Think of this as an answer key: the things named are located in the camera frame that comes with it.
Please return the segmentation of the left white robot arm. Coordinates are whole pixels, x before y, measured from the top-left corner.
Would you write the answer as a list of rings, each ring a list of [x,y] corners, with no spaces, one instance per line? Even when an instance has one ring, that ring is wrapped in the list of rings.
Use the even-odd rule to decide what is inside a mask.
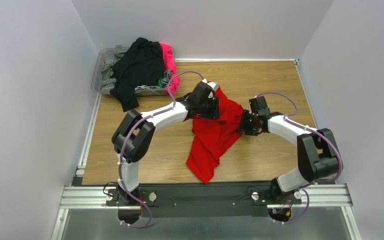
[[[112,136],[118,158],[118,196],[115,201],[133,205],[139,198],[139,161],[150,147],[154,134],[170,125],[201,118],[218,120],[217,82],[200,81],[192,92],[176,98],[173,103],[148,112],[130,110]]]

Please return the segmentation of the red t-shirt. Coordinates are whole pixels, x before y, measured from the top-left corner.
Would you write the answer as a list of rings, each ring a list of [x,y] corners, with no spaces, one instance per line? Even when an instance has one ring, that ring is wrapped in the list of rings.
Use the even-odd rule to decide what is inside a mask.
[[[189,170],[205,184],[214,177],[221,156],[242,136],[237,129],[243,107],[228,99],[221,88],[215,95],[219,99],[220,119],[197,118],[192,121],[194,139],[186,160]]]

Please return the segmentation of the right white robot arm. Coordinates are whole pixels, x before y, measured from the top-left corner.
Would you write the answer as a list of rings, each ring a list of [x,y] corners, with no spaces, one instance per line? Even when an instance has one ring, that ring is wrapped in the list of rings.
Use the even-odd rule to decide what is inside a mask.
[[[297,167],[274,178],[266,194],[274,203],[281,203],[296,190],[327,177],[338,177],[343,161],[332,131],[299,124],[280,112],[265,113],[250,110],[242,112],[239,133],[258,136],[262,133],[278,135],[297,148]]]

